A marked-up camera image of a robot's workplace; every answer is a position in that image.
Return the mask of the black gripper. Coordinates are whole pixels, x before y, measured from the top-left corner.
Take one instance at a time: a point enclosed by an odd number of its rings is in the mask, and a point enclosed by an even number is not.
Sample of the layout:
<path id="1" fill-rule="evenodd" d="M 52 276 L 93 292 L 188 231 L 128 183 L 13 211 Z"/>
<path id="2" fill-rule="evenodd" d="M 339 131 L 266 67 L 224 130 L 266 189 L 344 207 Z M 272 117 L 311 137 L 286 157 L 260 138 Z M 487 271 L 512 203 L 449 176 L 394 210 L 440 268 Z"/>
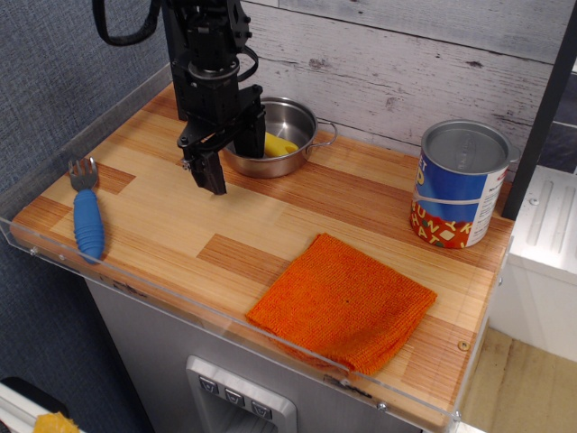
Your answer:
<path id="1" fill-rule="evenodd" d="M 246 158 L 262 158 L 266 133 L 262 87 L 239 88 L 253 75 L 254 63 L 241 73 L 240 62 L 219 70 L 207 70 L 184 60 L 187 81 L 187 125 L 178 140 L 184 161 L 196 184 L 214 195 L 224 195 L 226 185 L 218 152 L 234 143 Z"/>

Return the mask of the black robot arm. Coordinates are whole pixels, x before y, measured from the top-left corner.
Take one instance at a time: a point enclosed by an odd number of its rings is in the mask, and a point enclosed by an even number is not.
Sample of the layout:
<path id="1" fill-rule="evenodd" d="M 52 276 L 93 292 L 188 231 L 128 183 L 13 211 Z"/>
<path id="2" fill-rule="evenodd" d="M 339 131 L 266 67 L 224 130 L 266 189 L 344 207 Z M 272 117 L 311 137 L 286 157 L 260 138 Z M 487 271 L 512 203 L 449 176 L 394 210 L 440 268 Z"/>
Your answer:
<path id="1" fill-rule="evenodd" d="M 238 155 L 264 154 L 265 109 L 262 88 L 240 88 L 257 70 L 240 70 L 239 55 L 257 60 L 247 47 L 250 17 L 238 1 L 152 1 L 139 30 L 113 36 L 105 4 L 92 4 L 100 38 L 111 46 L 130 46 L 151 37 L 159 21 L 169 50 L 179 118 L 187 125 L 178 140 L 183 164 L 196 184 L 215 195 L 226 192 L 218 153 L 232 144 Z"/>

